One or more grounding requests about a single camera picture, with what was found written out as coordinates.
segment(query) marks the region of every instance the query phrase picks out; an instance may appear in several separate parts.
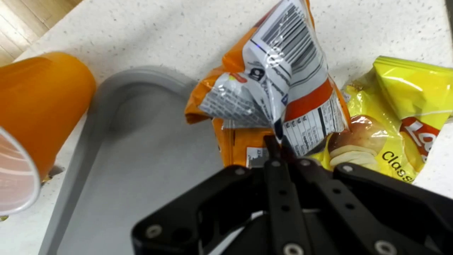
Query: crumpled snack bag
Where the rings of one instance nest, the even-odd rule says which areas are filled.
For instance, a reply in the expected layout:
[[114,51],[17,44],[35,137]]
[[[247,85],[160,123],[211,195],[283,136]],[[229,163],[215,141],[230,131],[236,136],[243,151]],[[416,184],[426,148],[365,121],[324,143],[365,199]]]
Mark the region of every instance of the crumpled snack bag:
[[412,182],[453,112],[453,69],[379,56],[342,87],[351,127],[313,154],[325,168],[355,163]]
[[300,157],[347,127],[347,106],[324,65],[307,1],[281,0],[199,80],[185,119],[211,117],[226,165],[264,155],[257,148],[271,131]]

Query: gray tray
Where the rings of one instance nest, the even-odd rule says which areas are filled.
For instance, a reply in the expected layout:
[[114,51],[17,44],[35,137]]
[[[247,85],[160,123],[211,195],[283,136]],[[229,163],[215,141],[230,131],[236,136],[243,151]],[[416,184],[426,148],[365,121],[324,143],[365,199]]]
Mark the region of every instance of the gray tray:
[[188,126],[189,79],[133,69],[100,85],[41,255],[133,253],[136,222],[221,168],[209,123]]

